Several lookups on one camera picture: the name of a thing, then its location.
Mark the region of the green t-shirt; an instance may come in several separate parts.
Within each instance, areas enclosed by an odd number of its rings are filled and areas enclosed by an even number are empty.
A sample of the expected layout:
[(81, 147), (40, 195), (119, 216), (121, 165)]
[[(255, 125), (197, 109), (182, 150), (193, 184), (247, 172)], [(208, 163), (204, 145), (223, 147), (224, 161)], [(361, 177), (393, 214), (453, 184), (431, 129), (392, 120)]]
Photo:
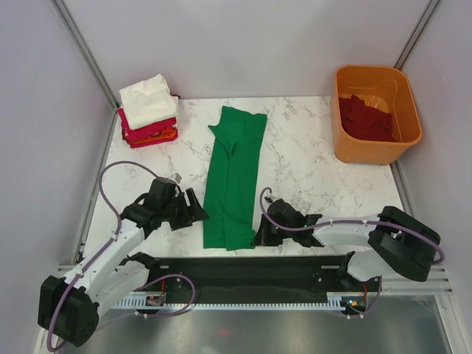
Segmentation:
[(260, 149), (267, 123), (265, 114), (250, 114), (224, 106), (217, 125), (206, 180), (203, 224), (205, 249), (251, 249)]

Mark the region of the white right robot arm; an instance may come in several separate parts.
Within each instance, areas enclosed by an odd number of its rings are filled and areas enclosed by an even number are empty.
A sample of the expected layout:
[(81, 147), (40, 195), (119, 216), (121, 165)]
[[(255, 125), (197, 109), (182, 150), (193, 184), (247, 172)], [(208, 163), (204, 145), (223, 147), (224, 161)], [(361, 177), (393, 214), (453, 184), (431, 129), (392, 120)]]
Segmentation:
[(390, 274), (425, 282), (431, 267), (445, 257), (440, 236), (394, 206), (351, 219), (303, 215), (284, 200), (265, 196), (260, 196), (260, 207), (260, 228), (252, 241), (256, 246), (279, 246), (291, 239), (307, 248), (361, 247), (361, 252), (346, 253), (337, 271), (339, 285), (349, 291)]

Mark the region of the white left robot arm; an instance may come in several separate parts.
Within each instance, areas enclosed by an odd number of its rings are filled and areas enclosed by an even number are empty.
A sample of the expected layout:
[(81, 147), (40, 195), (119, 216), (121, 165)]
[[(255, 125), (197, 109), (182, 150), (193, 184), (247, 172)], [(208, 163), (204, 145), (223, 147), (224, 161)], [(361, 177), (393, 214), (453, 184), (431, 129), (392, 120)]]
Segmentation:
[(168, 178), (155, 178), (119, 214), (118, 229), (62, 277), (49, 276), (41, 285), (38, 324), (65, 344), (80, 347), (101, 318), (137, 289), (159, 287), (157, 258), (133, 250), (163, 223), (172, 230), (208, 219), (193, 189), (181, 190)]

